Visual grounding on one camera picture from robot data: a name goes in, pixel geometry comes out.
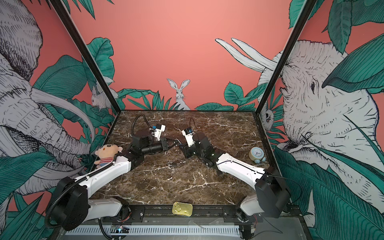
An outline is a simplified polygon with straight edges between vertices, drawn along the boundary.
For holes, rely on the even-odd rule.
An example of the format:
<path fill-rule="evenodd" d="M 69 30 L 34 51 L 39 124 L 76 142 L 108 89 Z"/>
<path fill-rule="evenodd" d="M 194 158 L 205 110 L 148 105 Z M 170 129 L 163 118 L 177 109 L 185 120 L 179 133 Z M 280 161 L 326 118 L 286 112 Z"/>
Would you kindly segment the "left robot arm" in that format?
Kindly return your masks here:
<path fill-rule="evenodd" d="M 133 136 L 126 150 L 117 145 L 104 145 L 96 150 L 103 166 L 77 178 L 59 181 L 46 208 L 44 224 L 48 229 L 61 227 L 70 231 L 85 221 L 114 217 L 122 211 L 124 202 L 116 199 L 91 200 L 99 189 L 138 167 L 145 155 L 166 152 L 175 146 L 169 138 L 157 137 L 162 131 L 150 130 L 148 136 Z"/>

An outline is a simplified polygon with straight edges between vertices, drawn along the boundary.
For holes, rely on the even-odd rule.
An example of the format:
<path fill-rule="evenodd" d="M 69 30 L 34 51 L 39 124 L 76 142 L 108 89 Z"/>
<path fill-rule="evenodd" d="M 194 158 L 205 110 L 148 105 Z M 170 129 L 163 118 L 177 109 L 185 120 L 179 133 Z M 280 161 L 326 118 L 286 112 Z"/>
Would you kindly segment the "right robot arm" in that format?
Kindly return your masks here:
<path fill-rule="evenodd" d="M 279 218 L 290 201 L 291 193 L 286 181 L 273 167 L 252 166 L 213 146 L 204 133 L 185 133 L 185 141 L 174 140 L 185 158 L 196 156 L 201 162 L 248 184 L 255 193 L 245 197 L 238 205 L 238 218 L 243 220 L 255 214 Z"/>

